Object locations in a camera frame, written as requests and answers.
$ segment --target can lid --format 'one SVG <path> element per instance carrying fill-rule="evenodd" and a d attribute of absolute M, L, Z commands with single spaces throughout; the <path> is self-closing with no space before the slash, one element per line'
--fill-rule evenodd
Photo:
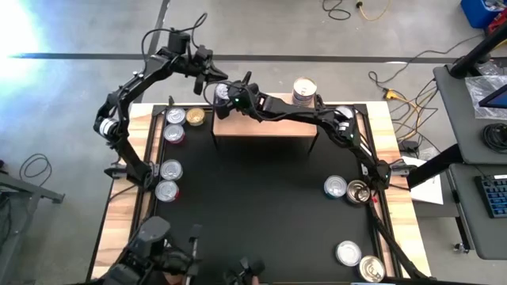
<path fill-rule="evenodd" d="M 166 118 L 171 124 L 182 124 L 185 122 L 185 110 L 182 108 L 171 108 L 167 112 Z"/>
<path fill-rule="evenodd" d="M 356 266 L 361 260 L 361 250 L 355 242 L 342 241 L 336 247 L 336 258 L 345 266 Z"/>
<path fill-rule="evenodd" d="M 160 166 L 160 175 L 168 181 L 176 180 L 180 177 L 182 170 L 180 162 L 170 159 Z"/>
<path fill-rule="evenodd" d="M 172 123 L 164 129 L 164 138 L 170 142 L 176 142 L 183 137 L 185 130 L 179 124 Z"/>
<path fill-rule="evenodd" d="M 317 92 L 317 85 L 309 78 L 298 78 L 294 82 L 294 91 L 301 96 L 310 96 Z"/>
<path fill-rule="evenodd" d="M 338 175 L 327 177 L 324 192 L 332 197 L 342 197 L 347 192 L 347 181 Z"/>
<path fill-rule="evenodd" d="M 386 275 L 386 268 L 376 256 L 365 256 L 359 263 L 359 272 L 368 282 L 380 282 Z"/>
<path fill-rule="evenodd" d="M 222 100 L 229 100 L 229 86 L 219 83 L 215 87 L 215 95 Z"/>
<path fill-rule="evenodd" d="M 157 187 L 155 188 L 155 195 L 157 196 L 157 199 L 161 200 L 162 202 L 174 201 L 177 197 L 178 192 L 179 188 L 177 187 L 176 183 L 174 183 L 174 181 L 164 180 L 158 183 Z"/>
<path fill-rule="evenodd" d="M 200 124 L 204 120 L 202 108 L 191 108 L 187 111 L 187 121 L 191 124 Z"/>

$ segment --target black table surface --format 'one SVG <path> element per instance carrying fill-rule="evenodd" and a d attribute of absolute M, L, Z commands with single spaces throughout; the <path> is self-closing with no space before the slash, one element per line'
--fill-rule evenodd
<path fill-rule="evenodd" d="M 507 155 L 497 154 L 481 140 L 486 125 L 505 121 L 475 119 L 465 79 L 453 78 L 445 66 L 433 69 L 433 73 L 463 160 L 471 165 L 507 165 Z"/>
<path fill-rule="evenodd" d="M 313 138 L 220 138 L 217 150 L 210 125 L 185 125 L 185 141 L 166 144 L 164 160 L 177 159 L 184 172 L 178 198 L 158 201 L 155 210 L 171 223 L 179 246 L 187 246 L 194 223 L 203 226 L 199 279 L 221 282 L 241 257 L 261 257 L 262 282 L 360 280 L 334 250 L 350 240 L 363 255 L 374 253 L 366 207 L 323 191 L 329 175 L 360 177 L 355 157 L 325 134 L 310 155 Z"/>
<path fill-rule="evenodd" d="M 486 175 L 507 174 L 507 166 L 477 165 Z M 507 260 L 507 218 L 490 218 L 481 199 L 474 177 L 481 172 L 473 165 L 454 164 L 449 167 L 456 184 L 459 201 L 470 228 L 477 255 L 487 260 Z"/>

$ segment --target white paper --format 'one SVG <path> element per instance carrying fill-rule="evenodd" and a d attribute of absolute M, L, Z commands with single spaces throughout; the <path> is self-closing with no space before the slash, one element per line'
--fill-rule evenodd
<path fill-rule="evenodd" d="M 426 162 L 417 158 L 409 158 L 405 156 L 402 158 L 407 165 L 421 166 Z M 440 175 L 429 178 L 424 183 L 421 183 L 418 186 L 410 189 L 410 195 L 412 196 L 412 200 L 443 205 L 444 199 L 442 198 L 442 185 L 440 184 Z"/>

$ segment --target monitor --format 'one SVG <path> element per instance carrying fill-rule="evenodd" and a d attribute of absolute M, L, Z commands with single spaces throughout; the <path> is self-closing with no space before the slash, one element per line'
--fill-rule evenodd
<path fill-rule="evenodd" d="M 488 97 L 480 100 L 478 105 L 488 108 L 507 108 L 507 85 L 502 86 Z"/>

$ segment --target gray concrete floor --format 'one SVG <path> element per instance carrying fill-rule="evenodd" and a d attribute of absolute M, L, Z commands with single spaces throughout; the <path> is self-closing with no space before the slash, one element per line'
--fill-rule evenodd
<path fill-rule="evenodd" d="M 370 14 L 386 1 L 365 1 Z M 366 22 L 355 1 L 343 8 L 348 21 L 331 21 L 318 0 L 173 0 L 164 27 L 186 27 L 204 11 L 207 22 L 196 41 L 221 55 L 336 55 L 410 57 L 425 49 L 444 51 L 481 33 L 470 28 L 459 0 L 393 0 L 384 18 Z M 15 1 L 2 3 L 2 49 L 17 52 L 139 53 L 143 34 L 152 29 L 161 2 Z M 14 33 L 9 27 L 17 27 Z M 166 41 L 161 37 L 160 44 Z M 480 39 L 449 55 L 459 57 Z M 507 55 L 499 49 L 494 55 Z M 102 170 L 116 158 L 92 130 L 97 108 L 108 92 L 126 82 L 141 61 L 1 59 L 0 158 L 16 173 L 32 153 L 45 153 L 53 164 L 46 187 L 66 193 L 65 203 L 43 202 L 23 244 L 18 279 L 39 284 L 73 283 L 86 277 L 111 180 Z M 217 62 L 230 78 L 253 71 L 252 80 L 265 92 L 290 92 L 294 79 L 308 76 L 326 101 L 377 101 L 383 93 L 369 81 L 374 70 L 390 77 L 396 63 Z M 433 77 L 435 64 L 412 64 L 386 85 L 413 98 Z M 149 89 L 143 102 L 203 101 L 193 95 L 193 80 L 175 75 Z M 439 148 L 455 139 L 441 99 L 440 111 L 421 128 Z M 454 254 L 459 241 L 450 219 L 419 221 L 430 268 L 444 280 L 506 284 L 505 262 L 484 261 L 471 253 Z"/>

